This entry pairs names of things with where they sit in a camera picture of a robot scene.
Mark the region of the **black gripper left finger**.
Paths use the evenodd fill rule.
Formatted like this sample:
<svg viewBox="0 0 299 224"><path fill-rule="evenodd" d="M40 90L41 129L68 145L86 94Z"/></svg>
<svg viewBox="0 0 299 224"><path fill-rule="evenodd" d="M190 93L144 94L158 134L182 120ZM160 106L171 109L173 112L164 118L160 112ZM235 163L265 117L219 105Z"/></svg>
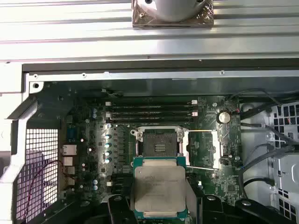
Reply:
<svg viewBox="0 0 299 224"><path fill-rule="evenodd" d="M107 205L111 224L134 224L135 215L125 196L108 195L101 204Z"/></svg>

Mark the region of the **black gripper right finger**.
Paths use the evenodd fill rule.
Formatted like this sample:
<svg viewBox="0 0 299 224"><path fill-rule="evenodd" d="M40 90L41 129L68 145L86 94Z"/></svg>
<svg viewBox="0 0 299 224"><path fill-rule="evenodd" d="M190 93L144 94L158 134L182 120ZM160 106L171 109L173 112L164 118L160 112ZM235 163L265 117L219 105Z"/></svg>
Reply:
<svg viewBox="0 0 299 224"><path fill-rule="evenodd" d="M191 185L186 187L186 206L196 224L284 223L282 215L254 200L240 199L231 206Z"/></svg>

